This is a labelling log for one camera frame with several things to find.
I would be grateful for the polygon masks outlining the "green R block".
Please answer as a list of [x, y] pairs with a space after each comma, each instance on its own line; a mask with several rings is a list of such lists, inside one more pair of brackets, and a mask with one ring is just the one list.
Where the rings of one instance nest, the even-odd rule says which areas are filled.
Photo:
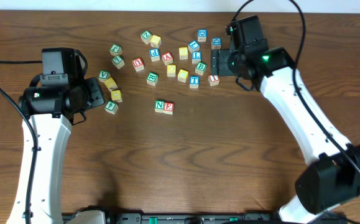
[[146, 78], [146, 82], [149, 85], [153, 85], [153, 86], [156, 86], [158, 80], [159, 80], [159, 76], [156, 73], [153, 73], [153, 72], [149, 72], [149, 74], [148, 74], [148, 76]]

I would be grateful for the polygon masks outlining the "green N block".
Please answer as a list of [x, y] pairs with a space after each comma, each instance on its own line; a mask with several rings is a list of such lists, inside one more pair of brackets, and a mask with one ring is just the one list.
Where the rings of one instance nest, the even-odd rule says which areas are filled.
[[156, 100], [154, 104], [154, 110], [157, 113], [163, 113], [164, 112], [164, 104], [165, 101], [162, 100]]

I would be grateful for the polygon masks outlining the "red E block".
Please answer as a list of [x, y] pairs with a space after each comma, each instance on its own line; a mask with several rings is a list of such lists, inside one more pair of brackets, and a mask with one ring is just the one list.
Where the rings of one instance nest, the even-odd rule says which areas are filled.
[[174, 103], [165, 102], [164, 103], [164, 113], [165, 114], [173, 114], [174, 111]]

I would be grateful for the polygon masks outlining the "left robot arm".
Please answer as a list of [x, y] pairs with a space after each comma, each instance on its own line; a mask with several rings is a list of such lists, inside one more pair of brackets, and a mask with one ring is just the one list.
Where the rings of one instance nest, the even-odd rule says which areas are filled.
[[42, 50], [43, 72], [19, 98], [24, 114], [21, 171], [8, 223], [63, 223], [63, 161], [74, 116], [105, 103], [88, 63], [76, 49]]

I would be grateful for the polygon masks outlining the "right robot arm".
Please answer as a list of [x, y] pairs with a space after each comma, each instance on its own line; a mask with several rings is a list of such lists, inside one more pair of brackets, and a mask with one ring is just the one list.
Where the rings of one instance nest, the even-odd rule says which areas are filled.
[[270, 49], [259, 18], [226, 26], [229, 49], [213, 49], [211, 73], [249, 80], [279, 112], [307, 165], [295, 182], [296, 195], [277, 212], [287, 223], [345, 223], [329, 211], [360, 196], [360, 145], [353, 145], [322, 112], [283, 47]]

